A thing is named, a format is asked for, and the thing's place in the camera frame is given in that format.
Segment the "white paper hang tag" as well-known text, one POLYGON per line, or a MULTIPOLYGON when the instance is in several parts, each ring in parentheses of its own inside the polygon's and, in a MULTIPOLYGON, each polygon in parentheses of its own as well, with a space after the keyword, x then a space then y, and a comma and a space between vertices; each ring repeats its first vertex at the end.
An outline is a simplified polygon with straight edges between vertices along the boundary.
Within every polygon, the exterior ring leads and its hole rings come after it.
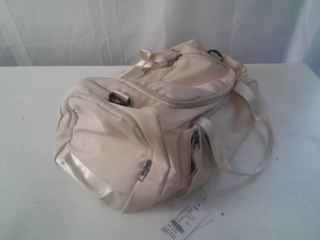
POLYGON ((172 201, 169 207, 173 215, 163 223, 161 231, 174 239, 186 237, 214 220, 204 198, 172 201))

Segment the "cream duffel bag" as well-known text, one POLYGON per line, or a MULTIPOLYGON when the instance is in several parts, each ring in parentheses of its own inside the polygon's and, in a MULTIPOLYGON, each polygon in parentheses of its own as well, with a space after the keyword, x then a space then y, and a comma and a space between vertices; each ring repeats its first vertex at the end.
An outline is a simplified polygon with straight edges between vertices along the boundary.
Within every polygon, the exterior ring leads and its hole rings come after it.
POLYGON ((230 157, 256 122, 274 134, 258 84, 246 67, 190 40, 139 52, 131 69, 88 77, 59 107, 55 162, 108 206, 133 212, 183 198, 209 183, 218 170, 246 173, 230 157))

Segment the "white backdrop curtain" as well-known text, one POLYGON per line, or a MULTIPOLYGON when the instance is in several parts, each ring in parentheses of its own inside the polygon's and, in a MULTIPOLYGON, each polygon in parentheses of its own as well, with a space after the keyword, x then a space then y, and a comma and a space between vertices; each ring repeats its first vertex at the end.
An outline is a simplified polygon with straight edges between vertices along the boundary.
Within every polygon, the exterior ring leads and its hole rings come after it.
POLYGON ((3 0, 2 66, 132 65, 198 40, 242 63, 320 69, 317 0, 3 0))

